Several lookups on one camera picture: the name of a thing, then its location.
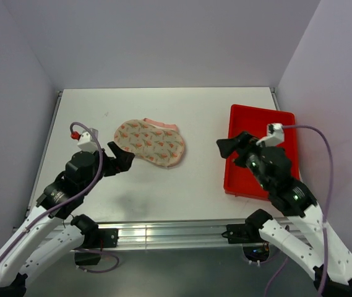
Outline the pink mesh laundry bag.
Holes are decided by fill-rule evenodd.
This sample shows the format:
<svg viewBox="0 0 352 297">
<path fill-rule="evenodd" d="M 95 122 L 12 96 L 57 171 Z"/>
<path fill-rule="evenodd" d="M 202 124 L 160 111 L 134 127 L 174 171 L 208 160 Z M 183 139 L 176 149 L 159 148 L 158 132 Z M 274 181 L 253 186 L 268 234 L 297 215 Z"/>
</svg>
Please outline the pink mesh laundry bag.
<svg viewBox="0 0 352 297">
<path fill-rule="evenodd" d="M 114 142 L 122 150 L 162 167 L 177 165 L 186 148 L 177 125 L 148 118 L 122 123 L 114 133 Z"/>
</svg>

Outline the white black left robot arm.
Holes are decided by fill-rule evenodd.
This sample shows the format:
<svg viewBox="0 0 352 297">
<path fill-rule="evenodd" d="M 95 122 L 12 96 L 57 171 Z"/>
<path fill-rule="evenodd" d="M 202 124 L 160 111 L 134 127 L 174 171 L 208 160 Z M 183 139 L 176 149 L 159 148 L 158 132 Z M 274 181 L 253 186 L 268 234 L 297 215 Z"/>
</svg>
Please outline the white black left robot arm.
<svg viewBox="0 0 352 297">
<path fill-rule="evenodd" d="M 29 216 L 0 249 L 0 296 L 23 296 L 33 279 L 62 255 L 98 241 L 98 225 L 86 215 L 72 219 L 57 237 L 42 241 L 79 207 L 103 177 L 128 171 L 134 154 L 114 142 L 105 151 L 73 154 L 53 183 L 45 187 Z"/>
</svg>

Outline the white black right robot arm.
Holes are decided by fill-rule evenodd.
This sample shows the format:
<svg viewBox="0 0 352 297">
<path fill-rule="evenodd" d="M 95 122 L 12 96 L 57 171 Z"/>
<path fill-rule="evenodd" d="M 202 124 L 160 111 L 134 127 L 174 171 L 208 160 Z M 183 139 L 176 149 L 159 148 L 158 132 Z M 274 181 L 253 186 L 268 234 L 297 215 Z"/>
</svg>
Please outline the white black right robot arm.
<svg viewBox="0 0 352 297">
<path fill-rule="evenodd" d="M 312 279 L 320 296 L 352 296 L 352 252 L 324 220 L 322 209 L 309 188 L 291 174 L 292 162 L 279 146 L 284 132 L 270 132 L 258 139 L 242 132 L 219 139 L 222 158 L 233 153 L 234 164 L 247 168 L 270 203 L 305 237 L 301 241 L 281 226 L 268 212 L 259 209 L 240 228 L 228 228 L 228 239 L 266 241 L 295 261 Z"/>
</svg>

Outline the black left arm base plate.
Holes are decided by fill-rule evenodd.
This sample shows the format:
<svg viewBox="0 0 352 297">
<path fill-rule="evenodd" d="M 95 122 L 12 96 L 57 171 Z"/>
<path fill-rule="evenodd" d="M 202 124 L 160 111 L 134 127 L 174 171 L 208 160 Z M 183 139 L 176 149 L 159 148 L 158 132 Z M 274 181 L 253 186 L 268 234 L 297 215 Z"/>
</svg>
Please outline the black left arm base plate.
<svg viewBox="0 0 352 297">
<path fill-rule="evenodd" d="M 101 260 L 107 258 L 114 260 L 114 264 L 112 267 L 104 269 L 101 272 L 112 271 L 119 266 L 120 259 L 118 256 L 107 251 L 107 249 L 116 248 L 117 245 L 118 229 L 99 228 L 93 233 L 86 235 L 83 243 L 74 251 L 74 263 L 81 270 L 86 270 L 90 273 L 99 273 L 98 270 L 94 271 L 89 269 L 89 267 L 96 266 Z"/>
</svg>

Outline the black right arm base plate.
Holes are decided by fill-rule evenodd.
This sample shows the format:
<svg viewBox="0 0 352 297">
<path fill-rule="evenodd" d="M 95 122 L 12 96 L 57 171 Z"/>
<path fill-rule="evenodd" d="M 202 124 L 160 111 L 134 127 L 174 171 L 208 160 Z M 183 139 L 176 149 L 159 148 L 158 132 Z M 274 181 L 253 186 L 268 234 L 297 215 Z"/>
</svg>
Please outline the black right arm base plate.
<svg viewBox="0 0 352 297">
<path fill-rule="evenodd" d="M 225 238 L 228 244 L 265 243 L 258 228 L 249 223 L 228 224 L 221 237 Z"/>
</svg>

